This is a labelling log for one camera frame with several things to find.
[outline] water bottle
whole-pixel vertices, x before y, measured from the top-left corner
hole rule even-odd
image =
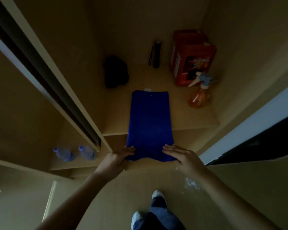
[[[87,160],[92,161],[95,159],[95,151],[91,149],[90,147],[84,147],[80,146],[79,147],[80,154],[84,156]]]
[[[56,153],[56,156],[63,161],[68,162],[74,159],[74,155],[69,149],[55,147],[53,151]]]

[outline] orange spray bottle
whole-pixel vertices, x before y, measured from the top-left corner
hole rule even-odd
[[[196,73],[197,77],[189,86],[195,85],[196,83],[202,82],[200,84],[200,87],[197,91],[191,94],[188,104],[192,108],[201,108],[206,103],[207,100],[210,97],[210,94],[207,92],[207,89],[209,87],[210,82],[212,81],[212,78],[208,76],[208,74],[203,74],[200,72]]]

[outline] foot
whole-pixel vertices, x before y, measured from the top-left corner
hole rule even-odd
[[[132,216],[132,220],[131,220],[131,230],[133,230],[133,225],[137,220],[141,220],[143,219],[143,217],[141,216],[141,214],[136,211],[133,216]]]
[[[152,195],[151,199],[153,199],[153,198],[155,198],[155,197],[157,197],[157,196],[161,196],[161,197],[164,199],[165,203],[166,203],[164,194],[163,194],[160,190],[155,190],[155,191],[153,192],[153,195]]]

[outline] red box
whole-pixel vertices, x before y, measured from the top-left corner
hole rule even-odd
[[[176,58],[177,58],[177,52],[184,43],[188,44],[198,44],[208,42],[207,36],[200,30],[178,30],[174,31],[173,36],[173,48],[172,48],[172,54],[170,59],[170,70],[173,73]]]
[[[173,70],[175,84],[188,86],[196,78],[196,72],[207,73],[215,53],[215,46],[209,42],[181,44]]]

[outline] microfiber cloth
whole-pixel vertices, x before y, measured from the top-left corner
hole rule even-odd
[[[127,147],[134,146],[135,155],[126,157],[136,161],[152,158],[158,161],[174,161],[175,158],[162,152],[165,144],[174,143],[168,92],[132,93]]]

